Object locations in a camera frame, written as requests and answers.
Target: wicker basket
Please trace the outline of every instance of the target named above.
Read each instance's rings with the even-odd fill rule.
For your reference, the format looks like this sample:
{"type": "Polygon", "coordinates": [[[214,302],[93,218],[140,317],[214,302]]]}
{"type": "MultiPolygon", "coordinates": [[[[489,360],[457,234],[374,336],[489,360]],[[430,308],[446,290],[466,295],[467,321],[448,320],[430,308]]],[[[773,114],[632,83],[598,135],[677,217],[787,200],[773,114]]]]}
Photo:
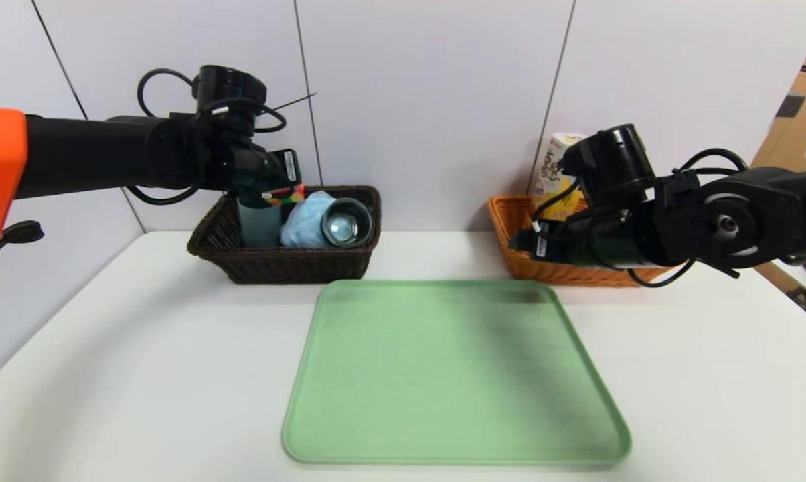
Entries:
{"type": "MultiPolygon", "coordinates": [[[[188,250],[219,266],[234,283],[297,284],[359,280],[367,271],[370,253],[379,242],[380,198],[370,186],[307,188],[306,194],[324,190],[333,197],[351,197],[373,213],[373,235],[356,248],[307,250],[299,248],[247,248],[243,246],[236,200],[222,196],[189,239],[188,250]]],[[[286,214],[293,208],[287,205],[286,214]]]]}
{"type": "MultiPolygon", "coordinates": [[[[586,287],[638,287],[625,271],[609,271],[597,268],[578,268],[567,264],[537,262],[525,251],[507,247],[510,238],[522,228],[528,217],[531,196],[497,195],[489,198],[489,216],[495,225],[504,262],[514,278],[536,280],[550,285],[578,285],[586,287]]],[[[644,281],[652,281],[672,268],[642,268],[635,274],[644,281]]]]}

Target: orange wicker basket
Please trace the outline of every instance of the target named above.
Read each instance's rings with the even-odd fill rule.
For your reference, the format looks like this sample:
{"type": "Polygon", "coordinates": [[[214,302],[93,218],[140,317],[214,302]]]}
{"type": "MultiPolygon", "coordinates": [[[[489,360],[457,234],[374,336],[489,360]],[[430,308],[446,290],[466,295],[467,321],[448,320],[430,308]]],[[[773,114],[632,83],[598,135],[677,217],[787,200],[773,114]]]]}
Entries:
{"type": "MultiPolygon", "coordinates": [[[[578,268],[567,264],[531,260],[525,251],[507,247],[510,238],[522,228],[528,217],[531,196],[497,195],[489,198],[489,216],[498,234],[504,262],[513,278],[541,281],[550,285],[577,285],[585,287],[638,287],[626,271],[609,271],[597,268],[578,268]]],[[[635,274],[644,281],[653,281],[672,268],[641,268],[635,274]]]]}

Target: dark brown wicker basket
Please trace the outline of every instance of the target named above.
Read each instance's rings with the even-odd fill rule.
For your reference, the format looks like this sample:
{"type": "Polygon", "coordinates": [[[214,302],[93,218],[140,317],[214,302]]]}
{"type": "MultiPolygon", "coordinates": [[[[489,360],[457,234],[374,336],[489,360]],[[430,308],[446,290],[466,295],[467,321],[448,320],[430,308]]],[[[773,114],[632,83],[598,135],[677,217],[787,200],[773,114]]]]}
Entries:
{"type": "MultiPolygon", "coordinates": [[[[236,200],[222,199],[204,216],[189,239],[188,250],[219,266],[234,283],[297,284],[360,280],[367,271],[370,253],[379,242],[379,192],[370,186],[307,188],[306,194],[324,190],[333,197],[351,197],[373,213],[373,235],[357,248],[305,250],[299,248],[247,248],[243,246],[236,200]]],[[[285,205],[285,213],[293,205],[285,205]]]]}

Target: cardboard box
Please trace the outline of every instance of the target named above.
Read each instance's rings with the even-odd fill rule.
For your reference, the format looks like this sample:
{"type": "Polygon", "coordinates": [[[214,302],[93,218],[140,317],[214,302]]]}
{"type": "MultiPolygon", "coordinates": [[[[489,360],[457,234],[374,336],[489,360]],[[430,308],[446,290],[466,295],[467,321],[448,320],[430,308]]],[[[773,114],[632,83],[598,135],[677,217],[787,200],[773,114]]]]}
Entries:
{"type": "MultiPolygon", "coordinates": [[[[575,182],[575,177],[561,174],[558,162],[561,161],[564,153],[572,144],[583,140],[585,137],[587,135],[566,132],[556,132],[552,135],[543,159],[537,162],[537,169],[534,171],[534,182],[532,182],[531,191],[528,193],[532,196],[531,208],[528,211],[529,216],[534,214],[534,210],[538,206],[561,194],[575,182]]],[[[581,194],[581,190],[577,189],[571,195],[557,202],[557,204],[546,208],[540,217],[547,220],[565,220],[574,213],[578,202],[582,199],[584,199],[584,196],[581,194]]]]}

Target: blue cloth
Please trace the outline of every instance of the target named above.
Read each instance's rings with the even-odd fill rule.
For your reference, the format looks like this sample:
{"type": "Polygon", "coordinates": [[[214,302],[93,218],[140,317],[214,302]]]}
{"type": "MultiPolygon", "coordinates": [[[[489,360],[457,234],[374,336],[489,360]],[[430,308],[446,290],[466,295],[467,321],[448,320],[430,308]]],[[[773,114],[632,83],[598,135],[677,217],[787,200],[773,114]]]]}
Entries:
{"type": "Polygon", "coordinates": [[[288,248],[330,248],[320,225],[332,202],[335,198],[318,191],[296,204],[287,222],[281,226],[281,244],[288,248]]]}

